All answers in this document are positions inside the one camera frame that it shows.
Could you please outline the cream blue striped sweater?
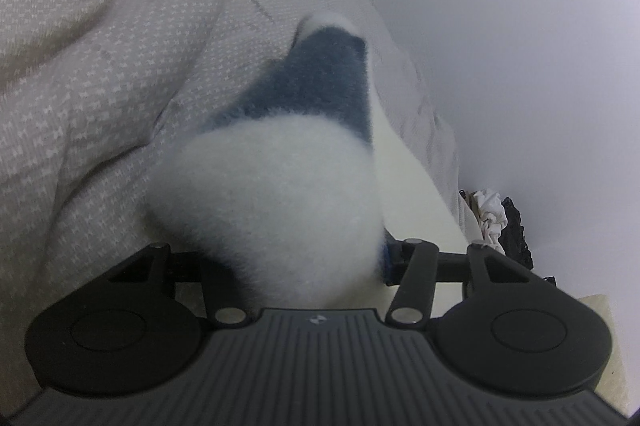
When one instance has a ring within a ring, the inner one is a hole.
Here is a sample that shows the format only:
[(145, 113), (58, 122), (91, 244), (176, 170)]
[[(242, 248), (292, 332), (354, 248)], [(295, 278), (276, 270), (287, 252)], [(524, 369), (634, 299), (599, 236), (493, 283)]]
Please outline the cream blue striped sweater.
[(152, 218), (229, 268), (253, 310), (390, 302), (369, 71), (359, 29), (311, 14), (288, 55), (151, 175)]

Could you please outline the white crumpled garment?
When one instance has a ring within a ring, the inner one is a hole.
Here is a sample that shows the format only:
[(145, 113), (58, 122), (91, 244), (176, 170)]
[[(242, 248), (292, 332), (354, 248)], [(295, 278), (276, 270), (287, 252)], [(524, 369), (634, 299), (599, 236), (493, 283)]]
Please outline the white crumpled garment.
[(494, 190), (479, 190), (471, 194), (470, 201), (484, 242), (505, 255), (500, 237), (508, 225), (508, 217), (501, 195)]

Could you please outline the cardboard box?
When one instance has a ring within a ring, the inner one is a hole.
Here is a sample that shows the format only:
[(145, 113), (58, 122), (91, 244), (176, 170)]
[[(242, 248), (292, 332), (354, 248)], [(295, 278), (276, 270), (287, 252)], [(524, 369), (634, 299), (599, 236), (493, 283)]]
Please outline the cardboard box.
[(465, 201), (465, 204), (469, 207), (472, 214), (474, 216), (477, 215), (477, 207), (475, 204), (475, 199), (472, 193), (467, 192), (466, 190), (460, 190), (459, 195)]

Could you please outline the black fluffy garment right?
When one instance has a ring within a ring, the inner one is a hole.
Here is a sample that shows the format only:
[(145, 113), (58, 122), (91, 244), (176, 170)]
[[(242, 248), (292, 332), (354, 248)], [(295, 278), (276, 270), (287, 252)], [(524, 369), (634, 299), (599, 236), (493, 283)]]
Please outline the black fluffy garment right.
[(506, 227), (500, 234), (499, 243), (508, 258), (528, 270), (533, 270), (533, 256), (526, 242), (521, 212), (515, 207), (510, 197), (502, 201), (502, 207), (506, 214)]

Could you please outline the grey bed sheet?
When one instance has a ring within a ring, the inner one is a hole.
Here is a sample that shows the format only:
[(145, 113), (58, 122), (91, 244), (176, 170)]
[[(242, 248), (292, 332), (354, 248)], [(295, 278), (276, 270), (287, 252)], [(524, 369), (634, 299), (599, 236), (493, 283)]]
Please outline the grey bed sheet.
[(38, 389), (32, 317), (152, 241), (146, 172), (291, 45), (313, 11), (366, 34), (390, 125), (467, 239), (454, 132), (371, 0), (1, 0), (1, 409)]

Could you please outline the cream quilted headboard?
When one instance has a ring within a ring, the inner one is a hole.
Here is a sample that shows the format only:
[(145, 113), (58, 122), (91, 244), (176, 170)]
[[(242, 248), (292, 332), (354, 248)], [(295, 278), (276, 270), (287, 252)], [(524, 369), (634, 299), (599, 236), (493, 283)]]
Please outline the cream quilted headboard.
[(612, 352), (599, 383), (597, 383), (596, 394), (608, 402), (616, 411), (628, 416), (630, 414), (630, 404), (626, 371), (622, 351), (620, 351), (620, 341), (617, 337), (616, 322), (608, 296), (603, 294), (590, 295), (580, 297), (579, 301), (600, 316), (612, 337)]

